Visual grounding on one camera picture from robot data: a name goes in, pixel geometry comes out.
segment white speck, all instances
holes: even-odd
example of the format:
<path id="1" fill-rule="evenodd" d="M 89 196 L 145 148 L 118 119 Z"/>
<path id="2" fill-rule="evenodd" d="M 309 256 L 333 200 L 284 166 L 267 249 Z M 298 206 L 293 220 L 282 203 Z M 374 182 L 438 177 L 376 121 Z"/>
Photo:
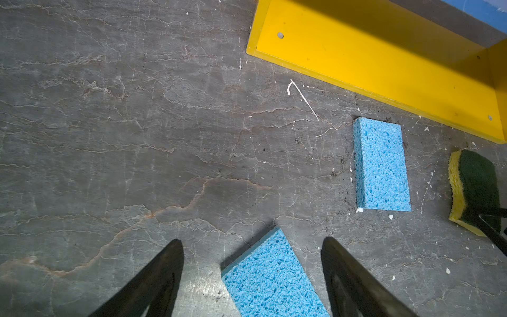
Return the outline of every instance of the white speck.
<path id="1" fill-rule="evenodd" d="M 298 85 L 296 85 L 296 83 L 291 79 L 291 82 L 288 84 L 287 86 L 287 95 L 291 95 L 291 85 L 294 85 L 296 87 L 296 89 L 299 91 L 299 94 L 301 95 L 301 97 L 305 100 L 306 104 L 310 107 L 310 110 L 313 112 L 314 116 L 317 118 L 317 121 L 320 121 L 317 114 L 315 113 L 315 111 L 313 111 L 313 108 L 312 106 L 310 106 L 310 104 L 308 103 L 308 100 L 306 100 L 305 96 L 303 96 L 303 93 L 301 92 L 301 90 L 299 90 L 299 87 Z"/>

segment green scouring pad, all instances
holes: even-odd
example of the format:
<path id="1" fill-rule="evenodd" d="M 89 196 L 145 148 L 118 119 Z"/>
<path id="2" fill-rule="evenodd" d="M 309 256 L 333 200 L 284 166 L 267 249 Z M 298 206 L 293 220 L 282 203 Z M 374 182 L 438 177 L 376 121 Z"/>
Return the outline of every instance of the green scouring pad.
<path id="1" fill-rule="evenodd" d="M 449 159 L 449 181 L 452 187 L 449 220 L 476 235 L 486 236 L 475 221 L 479 212 L 500 208 L 493 163 L 472 151 L 454 152 Z M 500 216 L 490 216 L 487 222 L 500 232 Z"/>

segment yellow panel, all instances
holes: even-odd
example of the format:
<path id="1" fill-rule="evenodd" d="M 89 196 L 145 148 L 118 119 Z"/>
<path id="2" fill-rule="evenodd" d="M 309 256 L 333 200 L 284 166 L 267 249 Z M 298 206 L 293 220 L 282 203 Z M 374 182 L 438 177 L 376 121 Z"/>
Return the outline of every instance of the yellow panel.
<path id="1" fill-rule="evenodd" d="M 247 53 L 505 142 L 487 50 L 388 0 L 260 0 Z"/>
<path id="2" fill-rule="evenodd" d="M 495 83 L 498 110 L 503 119 L 503 135 L 507 135 L 507 40 L 490 47 L 488 55 Z"/>

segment sponge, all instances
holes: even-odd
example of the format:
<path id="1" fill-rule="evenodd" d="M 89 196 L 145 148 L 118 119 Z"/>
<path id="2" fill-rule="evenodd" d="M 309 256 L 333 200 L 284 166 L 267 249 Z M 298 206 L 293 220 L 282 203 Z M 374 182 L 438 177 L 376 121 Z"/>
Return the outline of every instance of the sponge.
<path id="1" fill-rule="evenodd" d="M 456 151 L 449 158 L 449 181 L 452 188 L 449 220 L 485 237 L 475 226 L 475 220 L 477 210 L 484 212 L 500 208 L 495 166 L 478 153 Z M 489 216 L 485 220 L 496 232 L 500 232 L 500 216 Z"/>
<path id="2" fill-rule="evenodd" d="M 357 118 L 354 151 L 357 207 L 411 211 L 400 125 Z"/>
<path id="3" fill-rule="evenodd" d="M 329 317 L 278 227 L 226 267 L 222 281 L 243 317 Z"/>

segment yellow sponge layer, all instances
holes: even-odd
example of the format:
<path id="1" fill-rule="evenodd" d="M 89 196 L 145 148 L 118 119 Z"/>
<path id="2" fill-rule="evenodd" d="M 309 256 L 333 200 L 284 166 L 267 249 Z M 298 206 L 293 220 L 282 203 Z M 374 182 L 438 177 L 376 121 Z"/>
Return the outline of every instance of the yellow sponge layer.
<path id="1" fill-rule="evenodd" d="M 480 229 L 461 220 L 461 216 L 466 208 L 466 201 L 463 193 L 463 183 L 461 182 L 461 178 L 459 176 L 460 158 L 461 151 L 453 152 L 449 158 L 449 181 L 452 188 L 452 209 L 449 215 L 449 220 L 457 223 L 461 227 L 475 233 L 478 236 L 485 237 L 486 235 Z"/>

